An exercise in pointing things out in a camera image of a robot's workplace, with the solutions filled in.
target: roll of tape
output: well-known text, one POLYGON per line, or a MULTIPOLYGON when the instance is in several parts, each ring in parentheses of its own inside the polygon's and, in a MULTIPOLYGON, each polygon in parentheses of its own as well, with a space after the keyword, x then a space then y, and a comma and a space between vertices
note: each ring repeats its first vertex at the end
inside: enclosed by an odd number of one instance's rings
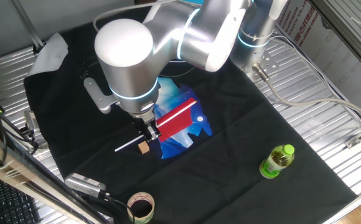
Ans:
MULTIPOLYGON (((127 205, 131 208, 132 205, 135 202, 140 201, 140 200, 145 200, 145 201, 149 202, 152 208, 151 208, 151 211, 149 212, 149 214, 146 215, 145 217, 135 217, 135 223, 136 224, 146 224, 153 217, 153 215, 154 215, 154 206, 156 204, 154 203, 153 197, 149 193, 139 192, 139 193, 136 193, 136 194, 132 195, 132 197, 128 200, 127 205)), ((129 219, 132 222, 133 221, 132 213, 131 213, 131 211, 129 211, 128 208, 127 208, 127 211, 128 211, 129 219)))

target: white cable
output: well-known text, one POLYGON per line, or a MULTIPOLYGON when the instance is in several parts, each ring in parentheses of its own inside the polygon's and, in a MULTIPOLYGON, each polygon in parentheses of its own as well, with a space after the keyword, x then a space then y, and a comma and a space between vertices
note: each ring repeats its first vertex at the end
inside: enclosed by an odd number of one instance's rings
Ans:
MULTIPOLYGON (((338 98, 338 94, 330 87, 329 82, 325 79, 325 75, 324 75, 322 72, 320 72, 320 71, 309 61, 309 59, 307 59, 305 56, 303 56, 303 55, 299 52, 299 50, 294 46, 294 44, 292 44, 292 43, 290 42, 290 40, 289 40, 287 37, 285 37, 285 36, 283 36, 283 35, 277 35, 276 37, 272 37, 272 38, 270 38, 270 40, 275 41, 275 42, 280 43, 280 44, 283 44, 284 46, 289 47, 290 49, 293 49, 295 52, 297 52, 297 54, 299 54, 299 56, 302 58, 302 62, 304 62, 305 65, 306 65, 308 68, 311 66, 311 68, 319 75, 320 79, 327 85, 327 87, 328 87, 328 89, 331 91, 332 95, 333 95, 334 97, 337 97, 337 98, 338 98), (287 40, 287 41, 290 43, 291 46, 290 46, 290 45, 286 45, 283 41, 279 41, 279 40, 274 39, 274 38, 276 38, 276 37, 282 37, 282 38, 284 38, 285 40, 287 40)), ((349 105, 345 105, 345 106, 347 106, 347 107, 349 107, 350 109, 352 109, 352 110, 358 112, 359 114, 361 114, 361 111, 357 111, 354 107, 351 107, 351 106, 349 106, 349 105)))
POLYGON ((127 11, 127 10, 130 10, 130 9, 140 9, 140 8, 143 8, 143 7, 149 7, 149 6, 155 6, 155 5, 161 5, 161 4, 167 4, 167 3, 170 3, 170 2, 174 2, 174 1, 180 1, 180 2, 184 2, 186 4, 190 4, 191 6, 200 6, 200 4, 197 4, 197 3, 191 3, 191 2, 187 2, 187 1, 181 1, 181 0, 162 0, 162 1, 156 1, 156 2, 151 2, 151 3, 146 3, 146 4, 139 4, 139 5, 135 5, 135 6, 126 6, 126 7, 122 7, 122 8, 119 8, 119 9, 113 9, 113 10, 110 10, 110 11, 107 11, 107 12, 104 12, 102 14, 100 14, 99 16, 97 16, 94 20, 93 20, 93 28, 95 28, 95 30, 97 32, 99 32, 99 28, 97 27, 96 23, 98 22, 99 19, 103 19, 105 17, 108 17, 108 16, 112 16, 112 15, 115 15, 119 12, 122 12, 122 11, 127 11))
POLYGON ((272 30, 272 33, 270 33, 270 34, 267 35, 266 37, 253 37, 253 36, 251 36, 250 34, 247 34, 246 32, 244 32, 243 29, 241 30, 241 32, 242 32, 245 36, 247 36, 247 37, 253 39, 253 41, 255 41, 255 40, 266 39, 266 38, 270 37, 270 36, 273 34, 274 30, 272 30))
POLYGON ((294 102, 290 102, 285 100, 284 98, 282 98, 279 93, 274 89, 272 83, 270 82, 270 80, 266 81, 266 84, 268 84, 270 90, 273 92, 273 94, 280 100, 280 102, 290 105, 290 106, 309 106, 315 103, 322 103, 322 102, 334 102, 334 103, 342 103, 343 105, 347 105, 351 108, 353 108, 354 110, 358 111, 361 114, 361 109, 354 105, 353 103, 350 103, 348 101, 345 100, 341 100, 341 99, 335 99, 335 98, 323 98, 323 99, 317 99, 317 100, 311 100, 311 101, 306 101, 306 102, 301 102, 301 103, 294 103, 294 102))
POLYGON ((295 50, 295 52, 297 52, 297 54, 299 54, 299 56, 302 58, 302 62, 304 62, 304 64, 305 64, 308 68, 311 66, 311 68, 312 68, 317 74, 319 74, 319 77, 321 78, 321 80, 327 85, 327 87, 329 87, 329 90, 332 92, 332 94, 333 94, 335 97, 338 97, 338 96, 337 96, 337 93, 334 92, 334 90, 330 87, 329 82, 324 78, 325 75, 324 75, 322 72, 318 72, 318 69, 317 69, 305 56, 303 56, 301 53, 299 53, 299 50, 294 46, 294 44, 291 43, 291 41, 290 41, 287 37, 285 37, 285 36, 283 36, 283 35, 278 35, 278 36, 276 36, 276 37, 272 37, 272 38, 270 38, 270 40, 275 41, 275 42, 280 43, 280 44, 283 44, 283 45, 285 45, 286 47, 289 47, 290 49, 295 50), (282 42, 282 41, 279 41, 279 40, 274 39, 274 38, 276 38, 276 37, 282 37, 282 38, 284 38, 285 40, 287 40, 287 41, 290 43, 291 46, 284 44, 284 42, 282 42))

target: black cloth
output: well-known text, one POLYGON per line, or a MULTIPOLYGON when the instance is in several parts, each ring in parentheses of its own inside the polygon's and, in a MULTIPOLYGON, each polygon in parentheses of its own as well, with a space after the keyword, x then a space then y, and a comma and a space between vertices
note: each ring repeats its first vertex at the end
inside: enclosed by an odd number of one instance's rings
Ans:
MULTIPOLYGON (((161 159, 157 141, 145 155, 136 144, 114 152, 138 134, 118 107, 100 113, 83 87, 94 35, 91 25, 64 33, 69 54, 59 70, 24 82, 63 176, 77 172, 103 182, 123 202, 150 193, 156 202, 151 223, 322 223, 356 198, 231 62, 217 73, 195 69, 173 79, 193 89, 213 136, 190 135, 193 145, 170 159, 161 159), (296 148, 295 160, 265 179, 259 164, 280 144, 296 148)), ((108 92, 100 67, 87 70, 108 92)), ((179 70, 166 68, 174 75, 179 70)), ((118 218, 129 223, 125 209, 118 218)))

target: bottle cap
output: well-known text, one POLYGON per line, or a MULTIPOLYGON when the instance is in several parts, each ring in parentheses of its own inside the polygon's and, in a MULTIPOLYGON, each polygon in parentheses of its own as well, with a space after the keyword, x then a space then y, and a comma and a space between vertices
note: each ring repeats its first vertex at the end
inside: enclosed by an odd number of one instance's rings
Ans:
POLYGON ((294 151, 295 151, 295 149, 294 149, 294 146, 292 146, 292 145, 285 145, 282 150, 282 152, 286 156, 291 156, 294 153, 294 151))

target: plastic bottle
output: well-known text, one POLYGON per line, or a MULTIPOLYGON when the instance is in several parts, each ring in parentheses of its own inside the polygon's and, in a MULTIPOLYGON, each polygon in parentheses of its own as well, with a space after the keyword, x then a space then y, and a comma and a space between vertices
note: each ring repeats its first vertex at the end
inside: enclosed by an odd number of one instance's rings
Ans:
POLYGON ((260 165, 263 177, 273 179, 294 160, 294 147, 290 144, 281 145, 272 150, 270 156, 260 165))

